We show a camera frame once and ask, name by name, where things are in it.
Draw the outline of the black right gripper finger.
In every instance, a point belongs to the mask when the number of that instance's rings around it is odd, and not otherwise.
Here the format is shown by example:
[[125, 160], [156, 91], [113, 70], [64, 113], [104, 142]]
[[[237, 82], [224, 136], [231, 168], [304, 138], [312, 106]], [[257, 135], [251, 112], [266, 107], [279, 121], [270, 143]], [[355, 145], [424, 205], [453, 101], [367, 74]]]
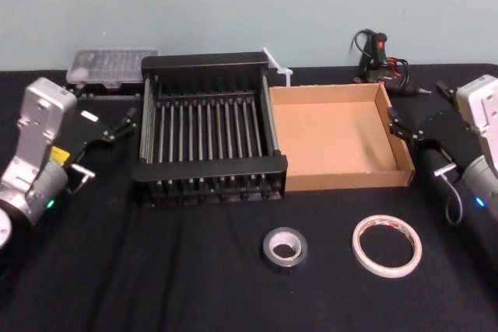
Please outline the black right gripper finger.
[[417, 147], [423, 140], [423, 136], [419, 132], [412, 130], [392, 107], [388, 108], [388, 119], [390, 133], [404, 141], [408, 147]]
[[458, 108], [458, 102], [456, 99], [456, 91], [449, 86], [447, 86], [442, 81], [436, 82], [436, 91], [443, 97], [453, 108]]

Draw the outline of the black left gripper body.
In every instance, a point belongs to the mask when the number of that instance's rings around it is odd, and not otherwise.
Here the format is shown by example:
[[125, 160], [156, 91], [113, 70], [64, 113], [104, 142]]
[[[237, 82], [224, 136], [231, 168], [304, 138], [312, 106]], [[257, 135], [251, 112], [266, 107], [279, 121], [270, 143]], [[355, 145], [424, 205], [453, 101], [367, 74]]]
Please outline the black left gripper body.
[[63, 168], [77, 163], [86, 153], [112, 143], [110, 129], [96, 115], [83, 110], [72, 117], [68, 127], [51, 147], [51, 161]]

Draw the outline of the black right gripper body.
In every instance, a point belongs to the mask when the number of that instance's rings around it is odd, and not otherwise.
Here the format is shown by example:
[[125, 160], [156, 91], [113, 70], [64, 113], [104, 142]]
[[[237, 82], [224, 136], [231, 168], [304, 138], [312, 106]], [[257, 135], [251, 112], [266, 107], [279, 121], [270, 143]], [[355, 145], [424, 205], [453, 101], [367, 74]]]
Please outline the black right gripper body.
[[421, 139], [416, 142], [419, 150], [439, 152], [449, 163], [454, 163], [459, 173], [482, 155], [477, 135], [454, 109], [438, 112], [419, 126]]

